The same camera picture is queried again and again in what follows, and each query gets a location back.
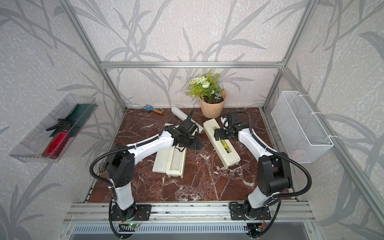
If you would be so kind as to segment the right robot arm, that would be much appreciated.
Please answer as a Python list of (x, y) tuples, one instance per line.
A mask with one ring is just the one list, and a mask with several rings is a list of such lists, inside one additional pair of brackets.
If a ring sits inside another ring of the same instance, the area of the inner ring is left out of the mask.
[[(244, 202), (247, 215), (250, 215), (251, 211), (267, 207), (270, 203), (282, 198), (307, 193), (313, 182), (309, 171), (288, 157), (286, 153), (278, 152), (267, 145), (253, 130), (250, 117), (247, 117), (246, 123), (241, 121), (239, 117), (241, 113), (233, 112), (223, 115), (221, 117), (223, 127), (215, 130), (214, 137), (217, 141), (231, 139), (239, 141), (248, 148), (258, 162), (257, 187)], [(293, 186), (291, 165), (305, 174), (307, 183), (303, 189), (297, 192), (284, 193)]]

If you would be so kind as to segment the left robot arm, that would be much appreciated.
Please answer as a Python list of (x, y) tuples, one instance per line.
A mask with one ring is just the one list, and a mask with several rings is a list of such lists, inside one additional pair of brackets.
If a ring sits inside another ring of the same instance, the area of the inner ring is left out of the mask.
[[(115, 146), (112, 151), (97, 157), (90, 165), (90, 175), (94, 179), (108, 184), (118, 208), (121, 211), (127, 211), (135, 204), (131, 187), (135, 165), (160, 150), (174, 146), (201, 150), (203, 140), (197, 134), (198, 126), (190, 119), (165, 126), (157, 135), (137, 143)], [(107, 179), (100, 177), (94, 171), (96, 163), (104, 158), (107, 159), (104, 165), (108, 174)]]

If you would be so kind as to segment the cream dispenser box base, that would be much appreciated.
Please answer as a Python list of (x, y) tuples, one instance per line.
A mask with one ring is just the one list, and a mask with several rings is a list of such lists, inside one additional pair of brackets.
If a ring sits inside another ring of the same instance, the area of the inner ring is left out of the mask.
[(184, 177), (185, 162), (187, 156), (187, 149), (178, 149), (177, 147), (169, 148), (169, 157), (166, 168), (166, 175), (168, 177)]

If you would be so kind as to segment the white plastic wrap roll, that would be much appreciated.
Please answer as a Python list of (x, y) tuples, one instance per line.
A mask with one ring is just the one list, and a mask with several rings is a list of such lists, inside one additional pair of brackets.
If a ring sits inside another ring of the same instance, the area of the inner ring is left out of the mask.
[[(188, 115), (187, 114), (185, 114), (183, 111), (181, 111), (179, 108), (177, 108), (177, 107), (172, 107), (171, 108), (171, 111), (172, 111), (172, 113), (176, 116), (176, 117), (178, 117), (180, 120), (185, 120), (185, 119), (187, 119), (187, 117), (188, 117)], [(203, 132), (204, 132), (204, 128), (200, 125), (200, 124), (198, 124), (195, 120), (193, 120), (193, 119), (191, 119), (191, 121), (193, 122), (193, 123), (195, 123), (197, 126), (198, 126), (198, 133), (199, 134), (202, 134)]]

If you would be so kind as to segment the cream dispenser lid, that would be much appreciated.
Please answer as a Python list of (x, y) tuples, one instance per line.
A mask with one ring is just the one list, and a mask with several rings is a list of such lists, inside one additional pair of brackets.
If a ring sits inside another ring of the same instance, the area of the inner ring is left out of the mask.
[(165, 174), (171, 155), (173, 154), (173, 147), (165, 148), (157, 152), (152, 171), (154, 173)]

